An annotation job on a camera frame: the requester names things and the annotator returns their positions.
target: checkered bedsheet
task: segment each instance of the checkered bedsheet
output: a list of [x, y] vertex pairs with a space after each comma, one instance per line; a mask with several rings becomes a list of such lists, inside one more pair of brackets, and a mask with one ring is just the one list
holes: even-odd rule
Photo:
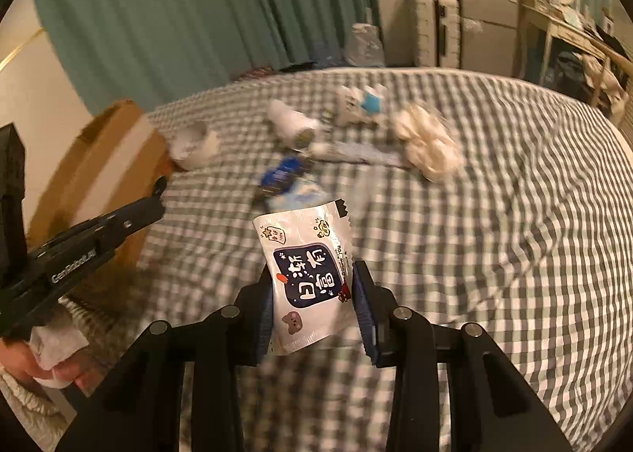
[[[392, 167], [317, 163], [315, 175], [333, 197], [353, 199], [370, 175], [368, 205], [361, 214], [350, 207], [356, 256], [431, 322], [481, 323], [574, 448], [590, 450], [632, 391], [633, 169], [598, 112], [519, 81], [345, 68], [160, 107], [150, 118], [168, 139], [203, 119], [222, 151], [209, 167], [172, 178], [167, 212], [140, 260], [151, 283], [132, 291], [138, 317], [129, 332], [159, 318], [198, 321], [258, 278], [265, 259], [251, 222], [264, 210], [252, 204], [254, 188], [284, 154], [268, 126], [268, 101], [320, 118], [335, 106], [340, 84], [374, 83], [387, 86], [390, 115], [416, 99], [437, 107], [466, 163], [444, 184]], [[400, 146], [386, 128], [337, 128], [330, 139]], [[384, 450], [393, 385], [394, 371], [370, 365], [354, 328], [290, 356], [268, 356], [240, 371], [246, 450]]]

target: screw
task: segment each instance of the screw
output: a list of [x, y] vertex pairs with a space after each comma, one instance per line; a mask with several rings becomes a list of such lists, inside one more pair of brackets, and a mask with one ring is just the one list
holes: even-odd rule
[[235, 318], [239, 315], [239, 307], [237, 306], [224, 306], [220, 310], [220, 314], [224, 316], [224, 318]]
[[472, 336], [473, 338], [478, 338], [483, 334], [483, 329], [476, 323], [467, 323], [464, 330], [466, 331], [466, 334]]
[[409, 308], [399, 306], [394, 309], [394, 316], [397, 319], [409, 319], [413, 316], [413, 312]]
[[156, 336], [164, 334], [168, 329], [167, 322], [159, 319], [150, 325], [150, 332]]

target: cartoon bear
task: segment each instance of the cartoon bear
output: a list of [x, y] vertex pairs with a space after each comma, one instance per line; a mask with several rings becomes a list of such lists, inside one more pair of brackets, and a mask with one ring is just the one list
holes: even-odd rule
[[290, 311], [281, 321], [288, 324], [288, 334], [290, 335], [299, 332], [303, 328], [301, 315], [297, 311]]

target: white packet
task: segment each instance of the white packet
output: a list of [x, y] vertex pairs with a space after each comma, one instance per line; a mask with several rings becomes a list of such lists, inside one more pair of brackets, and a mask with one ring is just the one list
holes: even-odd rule
[[351, 230], [343, 200], [253, 220], [273, 281], [276, 354], [290, 354], [356, 321]]

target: gold trim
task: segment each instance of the gold trim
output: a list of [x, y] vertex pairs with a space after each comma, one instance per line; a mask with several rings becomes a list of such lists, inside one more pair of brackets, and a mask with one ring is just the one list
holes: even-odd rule
[[37, 37], [40, 34], [43, 34], [45, 32], [44, 27], [39, 27], [39, 29], [36, 30], [36, 32], [29, 38], [27, 39], [25, 42], [21, 43], [20, 45], [16, 46], [13, 51], [7, 55], [2, 62], [0, 62], [0, 71], [2, 71], [4, 69], [5, 66], [7, 66], [14, 58], [16, 55], [18, 55], [23, 48], [25, 48], [26, 46], [30, 45], [32, 42], [34, 42]]

